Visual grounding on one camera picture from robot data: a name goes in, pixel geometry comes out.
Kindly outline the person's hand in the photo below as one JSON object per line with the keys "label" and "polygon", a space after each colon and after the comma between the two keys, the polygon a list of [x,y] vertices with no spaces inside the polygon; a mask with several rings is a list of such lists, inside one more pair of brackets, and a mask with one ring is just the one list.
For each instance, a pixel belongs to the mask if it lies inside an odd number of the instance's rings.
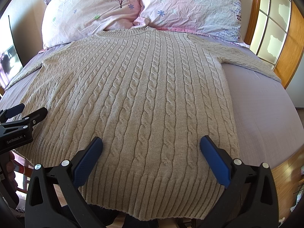
{"label": "person's hand", "polygon": [[11,191],[10,191],[10,198],[12,199],[10,202],[14,204],[14,206],[17,206],[17,204],[19,203],[19,197],[16,194],[17,191],[17,187],[18,187],[18,183],[15,180],[15,165],[14,165],[14,154],[12,153],[12,151],[9,151],[7,153],[8,155],[8,162],[6,163],[5,169],[7,171],[7,180],[9,182],[9,185],[11,187]]}

